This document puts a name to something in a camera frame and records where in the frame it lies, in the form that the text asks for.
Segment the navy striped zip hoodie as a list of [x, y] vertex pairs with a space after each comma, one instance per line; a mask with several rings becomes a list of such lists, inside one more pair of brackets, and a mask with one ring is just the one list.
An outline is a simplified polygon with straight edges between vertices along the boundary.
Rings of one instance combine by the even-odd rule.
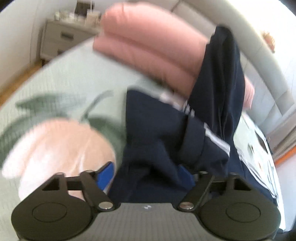
[[177, 166], [191, 174], [236, 173], [267, 199], [271, 192], [240, 160], [233, 136], [243, 109], [245, 80], [231, 31], [218, 26], [206, 46], [201, 72], [185, 111], [140, 91], [126, 95], [126, 146], [109, 190], [120, 203], [177, 205], [189, 192]]

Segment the floral quilted bed cover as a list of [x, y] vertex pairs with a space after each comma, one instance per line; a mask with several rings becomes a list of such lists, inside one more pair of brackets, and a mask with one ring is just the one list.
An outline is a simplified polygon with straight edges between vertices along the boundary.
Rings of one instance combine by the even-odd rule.
[[[134, 89], [177, 110], [179, 98], [163, 85], [86, 46], [75, 48], [36, 75], [48, 77], [51, 92], [28, 88], [11, 107], [20, 113], [1, 132], [1, 172], [17, 188], [1, 191], [10, 209], [4, 227], [11, 240], [273, 240], [285, 222], [277, 175], [265, 139], [241, 113], [233, 136], [240, 160], [266, 187], [274, 202], [236, 173], [195, 174], [196, 185], [177, 205], [114, 203], [109, 190], [126, 146], [126, 95]], [[114, 162], [107, 192], [95, 171]]]

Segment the beige leather headboard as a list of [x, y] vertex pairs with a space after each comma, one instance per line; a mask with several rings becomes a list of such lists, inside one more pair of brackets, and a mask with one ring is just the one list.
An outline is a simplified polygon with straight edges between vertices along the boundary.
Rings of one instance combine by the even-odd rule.
[[284, 70], [263, 37], [230, 1], [151, 1], [187, 21], [207, 37], [216, 25], [228, 27], [241, 51], [242, 68], [255, 86], [248, 115], [277, 146], [295, 128], [295, 95]]

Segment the pink folded quilt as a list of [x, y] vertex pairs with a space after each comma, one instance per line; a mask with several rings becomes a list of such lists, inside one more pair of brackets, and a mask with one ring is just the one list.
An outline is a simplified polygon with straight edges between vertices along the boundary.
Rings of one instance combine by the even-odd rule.
[[94, 50], [190, 96], [209, 41], [202, 33], [148, 3], [116, 3], [103, 14], [101, 25]]

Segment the beige bedside table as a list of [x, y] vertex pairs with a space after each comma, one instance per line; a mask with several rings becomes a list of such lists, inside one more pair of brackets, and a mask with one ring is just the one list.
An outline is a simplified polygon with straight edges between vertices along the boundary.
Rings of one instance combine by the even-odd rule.
[[100, 31], [99, 26], [89, 27], [81, 23], [47, 19], [41, 39], [42, 64], [44, 65], [65, 51], [96, 36]]

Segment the clutter on bedside table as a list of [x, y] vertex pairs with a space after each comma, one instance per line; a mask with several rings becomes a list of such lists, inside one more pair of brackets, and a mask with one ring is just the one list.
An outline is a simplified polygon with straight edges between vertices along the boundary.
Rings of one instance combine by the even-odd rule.
[[96, 25], [99, 23], [102, 13], [95, 10], [94, 6], [94, 1], [76, 1], [73, 12], [66, 9], [57, 11], [54, 14], [54, 20]]

